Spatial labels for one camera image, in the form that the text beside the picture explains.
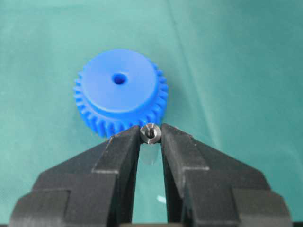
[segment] black plastic jaw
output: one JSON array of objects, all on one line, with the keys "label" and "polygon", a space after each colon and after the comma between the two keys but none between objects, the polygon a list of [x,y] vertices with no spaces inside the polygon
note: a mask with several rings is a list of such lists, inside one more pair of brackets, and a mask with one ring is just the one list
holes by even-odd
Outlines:
[{"label": "black plastic jaw", "polygon": [[168,224],[128,224],[141,144],[134,126],[41,173],[9,227],[292,225],[283,198],[260,171],[170,125],[161,130]]}]

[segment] blue gear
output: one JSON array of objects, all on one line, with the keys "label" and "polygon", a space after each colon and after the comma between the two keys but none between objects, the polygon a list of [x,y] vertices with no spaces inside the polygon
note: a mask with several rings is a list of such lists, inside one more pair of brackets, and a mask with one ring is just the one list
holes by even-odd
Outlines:
[{"label": "blue gear", "polygon": [[142,54],[106,51],[78,75],[76,105],[86,124],[101,137],[109,138],[133,125],[160,124],[168,86],[162,71]]}]

